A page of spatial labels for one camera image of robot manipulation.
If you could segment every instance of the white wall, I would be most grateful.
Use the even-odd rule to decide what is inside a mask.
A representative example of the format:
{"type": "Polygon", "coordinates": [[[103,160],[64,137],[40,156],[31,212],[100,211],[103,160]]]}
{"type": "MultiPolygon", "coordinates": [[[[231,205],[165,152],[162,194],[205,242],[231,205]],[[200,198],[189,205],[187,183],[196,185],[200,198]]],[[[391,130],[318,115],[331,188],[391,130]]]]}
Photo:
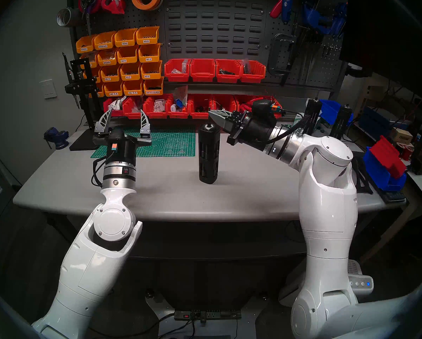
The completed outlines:
{"type": "Polygon", "coordinates": [[[43,140],[51,126],[70,134],[83,115],[62,57],[73,58],[70,32],[57,26],[66,0],[14,0],[0,18],[0,158],[24,183],[52,153],[43,140]],[[44,99],[39,82],[54,81],[57,98],[44,99]]]}

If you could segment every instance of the gray table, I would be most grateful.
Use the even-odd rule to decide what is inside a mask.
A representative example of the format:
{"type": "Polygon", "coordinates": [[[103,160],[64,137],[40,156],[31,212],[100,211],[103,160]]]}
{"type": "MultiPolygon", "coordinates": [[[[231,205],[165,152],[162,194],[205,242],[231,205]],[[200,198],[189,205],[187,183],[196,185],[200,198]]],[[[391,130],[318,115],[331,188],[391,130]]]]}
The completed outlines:
{"type": "MultiPolygon", "coordinates": [[[[69,139],[73,143],[82,131],[69,139]]],[[[198,158],[137,158],[137,194],[126,204],[141,221],[285,221],[299,218],[299,174],[248,145],[230,146],[221,135],[219,176],[198,179],[198,158]]],[[[352,150],[360,150],[348,143],[352,150]]],[[[16,194],[16,205],[88,216],[104,202],[92,186],[93,151],[56,150],[16,194]]],[[[101,169],[97,176],[103,176],[101,169]]],[[[375,192],[358,195],[359,213],[393,207],[375,192]]]]}

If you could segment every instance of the blue storage bin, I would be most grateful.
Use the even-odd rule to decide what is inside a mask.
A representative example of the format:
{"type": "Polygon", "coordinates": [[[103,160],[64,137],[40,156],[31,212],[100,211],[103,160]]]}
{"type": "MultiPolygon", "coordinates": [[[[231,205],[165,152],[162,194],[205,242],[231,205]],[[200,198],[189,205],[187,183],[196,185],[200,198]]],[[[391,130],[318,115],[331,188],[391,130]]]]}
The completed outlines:
{"type": "MultiPolygon", "coordinates": [[[[341,104],[336,101],[329,101],[327,99],[320,99],[319,101],[322,103],[321,118],[327,121],[330,125],[333,125],[335,123],[335,120],[337,119],[338,111],[340,110],[341,104]]],[[[348,126],[353,119],[354,113],[352,113],[351,117],[349,118],[349,121],[347,122],[348,126]]]]}
{"type": "Polygon", "coordinates": [[[363,156],[366,172],[373,179],[377,187],[383,191],[400,191],[406,182],[406,173],[398,179],[391,177],[388,170],[371,153],[371,147],[366,147],[366,153],[363,156]]]}

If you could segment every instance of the red tape dispenser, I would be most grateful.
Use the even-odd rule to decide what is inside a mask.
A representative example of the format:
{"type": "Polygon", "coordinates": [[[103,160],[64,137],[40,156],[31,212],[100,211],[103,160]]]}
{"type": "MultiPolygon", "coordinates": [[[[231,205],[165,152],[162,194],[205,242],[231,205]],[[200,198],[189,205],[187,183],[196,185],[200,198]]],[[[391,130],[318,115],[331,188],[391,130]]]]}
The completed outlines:
{"type": "Polygon", "coordinates": [[[112,14],[125,14],[126,3],[123,0],[102,0],[101,7],[112,14]]]}

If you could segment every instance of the table leg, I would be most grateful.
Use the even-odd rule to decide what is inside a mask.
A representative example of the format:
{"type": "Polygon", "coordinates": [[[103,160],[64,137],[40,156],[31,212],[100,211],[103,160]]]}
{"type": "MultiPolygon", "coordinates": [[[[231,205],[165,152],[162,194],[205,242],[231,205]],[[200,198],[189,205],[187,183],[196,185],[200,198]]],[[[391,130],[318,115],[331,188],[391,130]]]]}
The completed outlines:
{"type": "Polygon", "coordinates": [[[45,216],[48,225],[53,226],[68,243],[73,243],[78,230],[71,224],[67,216],[51,212],[45,212],[45,216]]]}

